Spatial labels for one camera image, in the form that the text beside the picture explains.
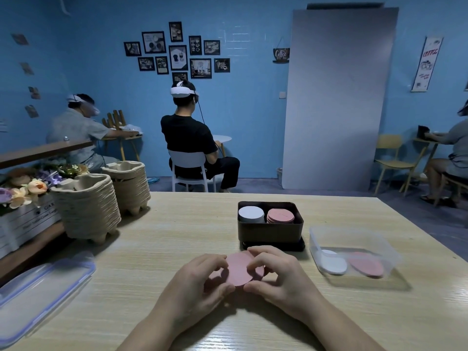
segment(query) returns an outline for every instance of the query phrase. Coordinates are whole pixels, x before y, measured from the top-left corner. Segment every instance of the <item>black pants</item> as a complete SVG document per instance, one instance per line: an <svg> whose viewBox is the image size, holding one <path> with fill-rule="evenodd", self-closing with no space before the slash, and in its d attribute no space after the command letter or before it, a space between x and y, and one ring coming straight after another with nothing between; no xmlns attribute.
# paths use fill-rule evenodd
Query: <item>black pants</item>
<svg viewBox="0 0 468 351"><path fill-rule="evenodd" d="M208 162L205 163L206 178L208 180L212 179L213 176L224 174L223 181L221 182L221 188L231 188L236 187L237 177L239 176L239 166L241 162L237 158L226 157L216 160L212 165ZM169 159L169 167L172 170L172 160ZM199 167L194 168L184 168L184 167L175 167L176 177L184 177L187 179L202 179L202 172Z"/></svg>

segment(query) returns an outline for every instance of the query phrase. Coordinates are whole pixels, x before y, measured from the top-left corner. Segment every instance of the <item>white wooden box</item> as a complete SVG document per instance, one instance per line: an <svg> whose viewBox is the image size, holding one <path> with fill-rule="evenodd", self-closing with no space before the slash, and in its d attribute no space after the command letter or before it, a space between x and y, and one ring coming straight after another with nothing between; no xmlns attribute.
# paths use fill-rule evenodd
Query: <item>white wooden box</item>
<svg viewBox="0 0 468 351"><path fill-rule="evenodd" d="M0 258L60 220L50 194L39 197L38 204L21 206L0 217Z"/></svg>

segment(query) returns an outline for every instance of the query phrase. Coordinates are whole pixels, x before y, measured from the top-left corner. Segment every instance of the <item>floor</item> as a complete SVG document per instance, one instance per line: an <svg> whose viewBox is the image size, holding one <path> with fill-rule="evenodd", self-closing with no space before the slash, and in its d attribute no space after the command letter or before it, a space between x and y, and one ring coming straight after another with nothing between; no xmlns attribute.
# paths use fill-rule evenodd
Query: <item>floor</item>
<svg viewBox="0 0 468 351"><path fill-rule="evenodd" d="M161 177L157 183L150 185L151 191L172 191L171 178ZM177 191L184 191L178 186ZM201 186L195 186L195 191L202 191ZM468 229L464 227L468 222L468 202L461 203L460 208L433 207L423 202L419 196L426 193L426 187L418 186L408 190L406 197L397 188L381 187L382 193L378 198L402 216L420 227L430 236L451 249L454 253L468 262ZM285 195L340 195L340 196L371 196L371 192L348 191L318 191L308 189L283 189L277 179L239 179L235 193L274 193Z"/></svg>

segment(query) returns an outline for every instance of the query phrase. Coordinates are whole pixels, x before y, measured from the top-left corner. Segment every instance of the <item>man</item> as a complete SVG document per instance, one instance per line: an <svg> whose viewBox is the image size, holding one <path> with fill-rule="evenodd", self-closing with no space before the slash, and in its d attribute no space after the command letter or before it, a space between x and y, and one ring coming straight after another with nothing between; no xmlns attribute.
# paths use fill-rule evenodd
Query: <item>man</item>
<svg viewBox="0 0 468 351"><path fill-rule="evenodd" d="M265 266L265 274L274 272L278 276L275 283L250 281L240 288L244 292L260 295L303 322L327 351L385 351L320 293L294 256L272 246L254 246L249 252L255 256L247 266L249 270ZM228 267L225 259L226 255L207 253L184 265L159 295L148 316L117 351L167 351L179 334L197 324L227 295L235 292L232 284L209 278L213 271ZM231 348L229 340L223 346L236 348L236 345Z"/></svg>
<svg viewBox="0 0 468 351"><path fill-rule="evenodd" d="M136 131L122 131L109 129L97 123L91 117L97 116L99 110L94 107L94 100L86 94L70 95L67 98L68 109L52 120L52 129L46 137L47 143L68 140L101 140L103 138L133 137ZM72 164L85 164L90 172L100 172L101 168L111 162L119 161L116 158L102 156L94 151L95 146L75 150L69 153Z"/></svg>
<svg viewBox="0 0 468 351"><path fill-rule="evenodd" d="M167 148L175 152L198 153L206 156L206 178L209 180L218 174L224 174L219 192L230 192L230 188L237 184L240 162L237 158L218 157L218 146L213 140L208 127L192 118L195 105L198 102L198 93L195 86L183 80L171 88L174 104L177 105L175 113L164 116L161 119L161 131L167 142ZM172 170L172 160L169 159L169 167ZM175 167L176 176L184 178L201 179L200 168Z"/></svg>
<svg viewBox="0 0 468 351"><path fill-rule="evenodd" d="M465 106L458 111L460 117L468 116L468 100ZM421 197L422 200L433 204L435 192L440 187L442 173L468 179L468 119L453 126L448 133L426 133L426 138L441 144L453 145L453 153L448 159L431 159L427 163L426 175L429 182L429 194ZM456 207L458 196L455 191L449 199L441 200L443 205Z"/></svg>

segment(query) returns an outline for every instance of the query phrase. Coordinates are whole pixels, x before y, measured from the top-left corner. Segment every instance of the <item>white paper circle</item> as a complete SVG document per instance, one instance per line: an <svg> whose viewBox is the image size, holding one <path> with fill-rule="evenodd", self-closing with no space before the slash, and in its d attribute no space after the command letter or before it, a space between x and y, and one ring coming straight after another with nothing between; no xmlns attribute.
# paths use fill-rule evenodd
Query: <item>white paper circle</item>
<svg viewBox="0 0 468 351"><path fill-rule="evenodd" d="M329 255L337 255L335 251L322 250L322 253ZM321 257L322 268L331 273L332 275L344 275L348 269L348 263L341 257L328 257L322 254Z"/></svg>
<svg viewBox="0 0 468 351"><path fill-rule="evenodd" d="M240 208L239 216L245 223L258 223L260 220L264 220L263 209L252 205Z"/></svg>

